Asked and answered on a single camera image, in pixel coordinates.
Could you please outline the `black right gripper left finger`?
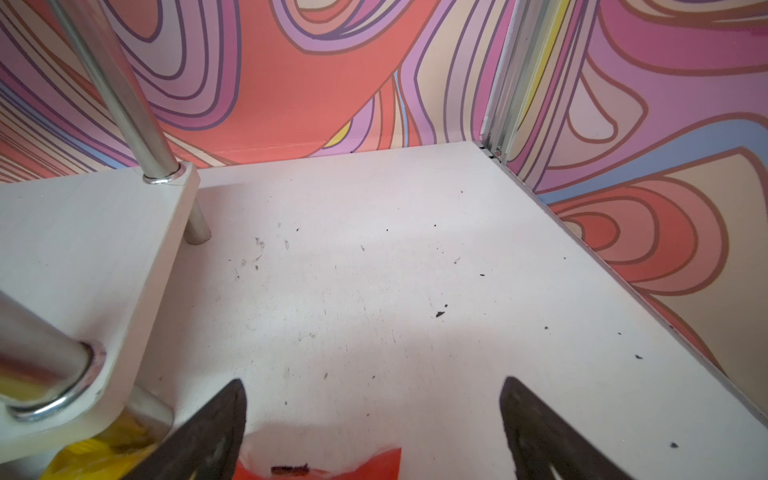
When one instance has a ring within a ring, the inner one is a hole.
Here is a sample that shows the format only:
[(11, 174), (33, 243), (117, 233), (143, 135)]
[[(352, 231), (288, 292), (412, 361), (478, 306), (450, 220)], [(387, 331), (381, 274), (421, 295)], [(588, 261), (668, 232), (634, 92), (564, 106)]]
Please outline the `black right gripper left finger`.
[(125, 477), (232, 479), (244, 436), (246, 407), (242, 381), (230, 381)]

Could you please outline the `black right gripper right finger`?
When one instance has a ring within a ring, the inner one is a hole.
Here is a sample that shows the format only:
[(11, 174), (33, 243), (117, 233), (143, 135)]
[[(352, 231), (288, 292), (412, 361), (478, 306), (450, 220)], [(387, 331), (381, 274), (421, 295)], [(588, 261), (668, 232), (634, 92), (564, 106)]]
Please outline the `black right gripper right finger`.
[(629, 477), (519, 379), (505, 379), (499, 406), (518, 479)]

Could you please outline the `yellow spaghetti bag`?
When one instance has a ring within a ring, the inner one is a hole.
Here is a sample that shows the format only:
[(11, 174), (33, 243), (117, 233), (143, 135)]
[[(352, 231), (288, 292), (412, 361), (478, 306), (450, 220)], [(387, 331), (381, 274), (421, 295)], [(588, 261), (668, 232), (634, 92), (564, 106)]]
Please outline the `yellow spaghetti bag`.
[(102, 433), (60, 450), (40, 480), (122, 479), (157, 446), (149, 428), (123, 412)]

